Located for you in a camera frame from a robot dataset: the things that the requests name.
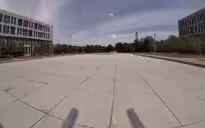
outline lamp post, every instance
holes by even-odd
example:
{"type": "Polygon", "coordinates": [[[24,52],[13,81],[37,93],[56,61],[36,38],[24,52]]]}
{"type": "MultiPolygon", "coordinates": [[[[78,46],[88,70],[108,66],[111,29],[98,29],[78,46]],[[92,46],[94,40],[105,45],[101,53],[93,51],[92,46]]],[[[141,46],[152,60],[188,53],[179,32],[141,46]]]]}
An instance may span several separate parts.
{"type": "Polygon", "coordinates": [[[75,34],[77,34],[77,33],[78,33],[78,32],[75,32],[75,33],[69,35],[69,36],[70,36],[70,45],[72,45],[72,37],[73,37],[75,34]]]}
{"type": "Polygon", "coordinates": [[[153,50],[154,50],[154,54],[156,54],[156,34],[154,34],[153,40],[154,40],[154,47],[153,47],[154,49],[153,50]]]}

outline curb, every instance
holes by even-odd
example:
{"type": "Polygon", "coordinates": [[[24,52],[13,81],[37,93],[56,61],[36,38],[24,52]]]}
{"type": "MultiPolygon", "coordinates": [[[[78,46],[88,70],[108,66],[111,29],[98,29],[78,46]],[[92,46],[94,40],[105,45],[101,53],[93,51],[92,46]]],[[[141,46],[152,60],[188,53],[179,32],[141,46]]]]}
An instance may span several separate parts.
{"type": "Polygon", "coordinates": [[[44,58],[44,57],[26,58],[26,59],[20,59],[20,60],[8,59],[8,60],[2,60],[2,61],[0,61],[0,64],[13,63],[13,62],[21,62],[21,61],[28,61],[28,60],[37,60],[37,59],[43,59],[43,58],[44,58]]]}
{"type": "Polygon", "coordinates": [[[171,58],[164,58],[164,57],[159,57],[159,56],[150,56],[150,55],[137,55],[137,56],[143,56],[143,57],[149,57],[149,58],[155,58],[155,59],[162,59],[162,60],[167,60],[167,61],[172,61],[172,62],[177,62],[181,64],[187,64],[187,65],[192,65],[200,68],[205,68],[205,64],[198,64],[198,63],[193,63],[193,62],[188,62],[188,61],[183,61],[183,60],[175,60],[171,58]]]}

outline sky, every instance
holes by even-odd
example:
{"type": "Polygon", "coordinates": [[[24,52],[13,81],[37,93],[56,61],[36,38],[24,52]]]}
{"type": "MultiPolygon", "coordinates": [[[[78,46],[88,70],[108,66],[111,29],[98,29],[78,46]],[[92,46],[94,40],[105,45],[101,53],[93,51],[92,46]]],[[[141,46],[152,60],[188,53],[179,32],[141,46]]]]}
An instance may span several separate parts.
{"type": "Polygon", "coordinates": [[[205,0],[0,0],[0,8],[54,26],[54,43],[115,44],[156,34],[178,36],[178,20],[205,0]]]}

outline ground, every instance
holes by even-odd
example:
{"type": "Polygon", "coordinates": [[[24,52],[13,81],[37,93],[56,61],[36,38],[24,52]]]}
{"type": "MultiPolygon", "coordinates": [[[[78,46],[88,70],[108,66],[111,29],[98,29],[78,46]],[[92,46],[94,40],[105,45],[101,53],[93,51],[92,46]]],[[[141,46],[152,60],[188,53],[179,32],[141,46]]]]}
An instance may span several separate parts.
{"type": "Polygon", "coordinates": [[[205,69],[131,54],[86,54],[0,64],[4,128],[205,128],[205,69]]]}

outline white building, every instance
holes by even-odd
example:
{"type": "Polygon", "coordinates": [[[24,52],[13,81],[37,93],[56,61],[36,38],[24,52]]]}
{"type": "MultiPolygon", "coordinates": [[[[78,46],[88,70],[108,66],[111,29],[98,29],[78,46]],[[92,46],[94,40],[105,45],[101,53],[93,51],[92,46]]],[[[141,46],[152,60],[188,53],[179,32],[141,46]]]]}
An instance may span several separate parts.
{"type": "Polygon", "coordinates": [[[52,45],[52,25],[0,9],[0,56],[45,55],[52,45]]]}

